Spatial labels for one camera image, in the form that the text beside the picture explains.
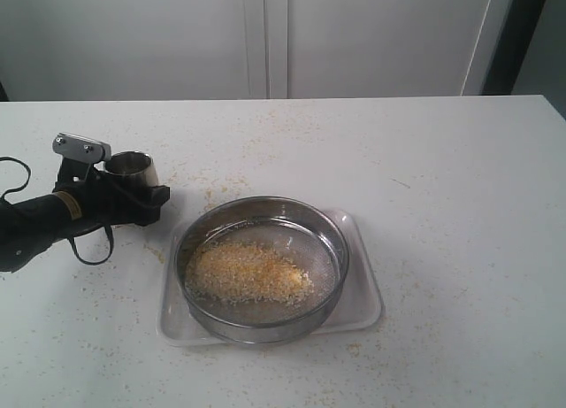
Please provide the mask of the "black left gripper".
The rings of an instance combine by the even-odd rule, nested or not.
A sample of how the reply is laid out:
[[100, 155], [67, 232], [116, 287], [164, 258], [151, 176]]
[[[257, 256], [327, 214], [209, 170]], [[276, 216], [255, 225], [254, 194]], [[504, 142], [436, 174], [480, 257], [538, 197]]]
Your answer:
[[104, 225], [151, 225], [169, 201], [167, 186], [131, 189], [94, 165], [62, 159], [53, 194], [68, 202], [67, 231], [92, 231]]

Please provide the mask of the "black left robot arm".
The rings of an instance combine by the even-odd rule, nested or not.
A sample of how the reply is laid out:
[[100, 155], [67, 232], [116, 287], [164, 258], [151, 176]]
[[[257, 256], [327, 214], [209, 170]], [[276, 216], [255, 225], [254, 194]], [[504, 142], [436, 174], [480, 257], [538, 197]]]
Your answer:
[[15, 273], [54, 243], [67, 240], [77, 253], [74, 239], [102, 229], [111, 248], [113, 226], [147, 226], [155, 214], [146, 200], [121, 188], [110, 175], [94, 166], [78, 166], [65, 159], [51, 193], [16, 204], [1, 195], [1, 271]]

